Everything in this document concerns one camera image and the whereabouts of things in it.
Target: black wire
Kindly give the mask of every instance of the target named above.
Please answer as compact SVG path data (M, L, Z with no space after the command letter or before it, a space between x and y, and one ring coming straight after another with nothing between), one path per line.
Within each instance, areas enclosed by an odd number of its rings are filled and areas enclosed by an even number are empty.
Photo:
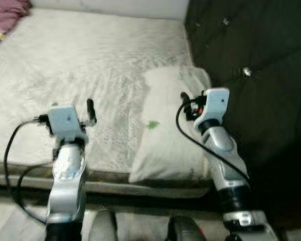
M10 180L9 180L9 171L8 171L8 164L7 164L7 159L8 159L8 154L9 154L9 150L10 150L10 147L11 147L11 144L18 132L18 130L27 125L27 124L33 124L33 123L36 123L35 120L29 120L29 121L26 121L26 122L23 122L21 123L20 125L17 126L17 128L14 130L14 132L12 133L11 137L10 137L10 140L7 144L7 147L6 147L6 151L5 151L5 157L4 157L4 170L5 170L5 179L6 179L6 185L7 185L7 190L8 190L8 193L11 195L12 199L14 200L14 202L26 213L28 214L30 217L32 217L33 219L37 220L38 222L42 223L42 224L46 224L46 221L45 220L42 220L41 218L37 217L35 214L31 213L29 210L27 210L23 203L20 202L20 200L18 200L18 197L14 194L13 190L12 190L12 187L10 185Z
M193 138L191 138L188 134L186 134L180 127L180 123L179 123L179 117L180 117L180 113L183 109L183 107L185 105L191 104L192 100L184 102L180 108L178 109L177 113L176 113L176 126L177 129L182 133L182 135L184 137L186 137L187 139L189 139L191 142L193 142L194 144L196 144L197 146L199 146L200 148L204 149L204 151L208 152L209 154L211 154L213 157L217 158L219 161L225 163L226 165L228 165L230 168L232 168L234 171L236 171L241 177L244 178L244 180L247 182L247 184L249 186L251 186L251 180L249 179L249 177L247 175L245 175L240 169L238 169L236 166L234 166L232 163L228 162L227 160L225 160L223 157L217 155L216 153L214 153L213 151L211 151L210 149L208 149L207 147L203 146L201 143L197 142L196 140L194 140Z
M19 177L18 179L18 183L16 186L16 198L18 199L18 201L22 204L22 206L25 206L23 199L22 199L22 195L21 195L21 183L22 180L24 179L24 177L31 172L32 170L36 169L36 168L40 168L40 167L45 167L49 164L52 164L53 162L47 162L47 163L42 163L42 164L38 164L38 165L34 165L34 166L30 166L28 167Z

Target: white wall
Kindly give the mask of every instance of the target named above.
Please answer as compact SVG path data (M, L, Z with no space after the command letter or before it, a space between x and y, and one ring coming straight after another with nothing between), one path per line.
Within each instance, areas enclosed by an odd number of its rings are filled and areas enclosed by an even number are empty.
M35 7L87 11L121 16L179 19L189 0L31 0Z

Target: floor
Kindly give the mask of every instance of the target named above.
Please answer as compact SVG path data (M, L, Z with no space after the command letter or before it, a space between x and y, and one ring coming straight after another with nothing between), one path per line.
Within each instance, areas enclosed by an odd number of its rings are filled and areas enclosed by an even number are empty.
M88 240L98 204L88 205L85 212L82 240ZM186 215L194 218L209 241L224 240L228 234L221 215L212 212L160 210L134 207L114 207L118 223L119 241L165 240L170 215ZM35 208L41 215L44 208ZM0 197L0 240L44 240L45 229L41 224L23 214L7 197Z

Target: pillow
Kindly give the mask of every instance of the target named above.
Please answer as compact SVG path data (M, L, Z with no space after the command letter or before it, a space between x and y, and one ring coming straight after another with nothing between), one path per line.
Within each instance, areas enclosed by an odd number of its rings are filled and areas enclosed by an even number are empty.
M190 98L210 87L209 76L194 67L164 67L144 74L150 90L141 114L145 124L141 144L129 176L130 183L163 181L201 181L209 179L208 162L203 150L183 137L175 124L182 104L181 92ZM180 125L190 136L201 141L200 133L181 112Z

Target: pink blanket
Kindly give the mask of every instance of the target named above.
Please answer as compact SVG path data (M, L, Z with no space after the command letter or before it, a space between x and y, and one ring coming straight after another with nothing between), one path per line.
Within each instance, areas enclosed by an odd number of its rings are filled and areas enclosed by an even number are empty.
M0 40L29 13L28 0L0 0Z

